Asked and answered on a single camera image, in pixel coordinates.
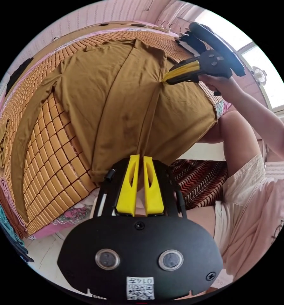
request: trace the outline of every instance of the teal cloth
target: teal cloth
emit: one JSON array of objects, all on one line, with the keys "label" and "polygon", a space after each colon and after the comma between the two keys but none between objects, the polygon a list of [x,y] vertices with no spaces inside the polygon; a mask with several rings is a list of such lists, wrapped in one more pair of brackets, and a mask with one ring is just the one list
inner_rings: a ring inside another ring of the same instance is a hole
[{"label": "teal cloth", "polygon": [[19,236],[15,233],[14,229],[10,225],[8,219],[5,216],[4,210],[0,205],[0,225],[5,229],[5,231],[9,234],[9,236],[16,242],[18,245],[24,247],[24,242],[19,238]]}]

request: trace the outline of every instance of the white shorts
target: white shorts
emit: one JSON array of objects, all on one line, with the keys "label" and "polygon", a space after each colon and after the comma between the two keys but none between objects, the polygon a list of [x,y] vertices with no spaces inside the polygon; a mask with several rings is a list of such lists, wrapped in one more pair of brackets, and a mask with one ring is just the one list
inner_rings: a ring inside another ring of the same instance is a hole
[{"label": "white shorts", "polygon": [[247,204],[265,179],[265,166],[261,154],[255,156],[223,185],[223,202],[215,205],[214,240],[220,253],[226,251],[231,233],[240,220]]}]

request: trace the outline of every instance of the hand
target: hand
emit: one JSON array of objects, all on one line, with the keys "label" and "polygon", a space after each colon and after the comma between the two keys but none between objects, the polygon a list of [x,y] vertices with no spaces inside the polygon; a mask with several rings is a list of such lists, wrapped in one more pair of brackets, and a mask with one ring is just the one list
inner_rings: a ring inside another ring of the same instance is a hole
[{"label": "hand", "polygon": [[231,104],[233,101],[238,100],[244,93],[233,77],[227,79],[225,77],[214,77],[203,74],[199,76],[199,80],[204,82],[211,91],[219,91],[222,98]]}]

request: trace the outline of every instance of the pink shirt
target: pink shirt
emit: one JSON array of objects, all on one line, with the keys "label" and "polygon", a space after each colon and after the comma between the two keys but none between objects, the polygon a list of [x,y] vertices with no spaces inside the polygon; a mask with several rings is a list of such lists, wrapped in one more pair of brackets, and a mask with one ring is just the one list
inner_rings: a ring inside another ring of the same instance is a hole
[{"label": "pink shirt", "polygon": [[266,178],[252,196],[223,255],[228,274],[237,280],[270,248],[284,224],[284,179]]}]

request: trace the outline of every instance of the wall fan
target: wall fan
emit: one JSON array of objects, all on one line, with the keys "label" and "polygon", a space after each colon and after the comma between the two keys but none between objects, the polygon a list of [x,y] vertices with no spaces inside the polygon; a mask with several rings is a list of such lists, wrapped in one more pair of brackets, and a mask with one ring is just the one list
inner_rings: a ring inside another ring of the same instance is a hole
[{"label": "wall fan", "polygon": [[266,80],[267,80],[266,79],[267,73],[264,70],[262,70],[262,69],[260,69],[258,67],[252,67],[251,73],[254,75],[254,77],[255,77],[255,79],[256,79],[256,81],[257,81],[259,86],[261,84],[263,86],[265,86]]}]

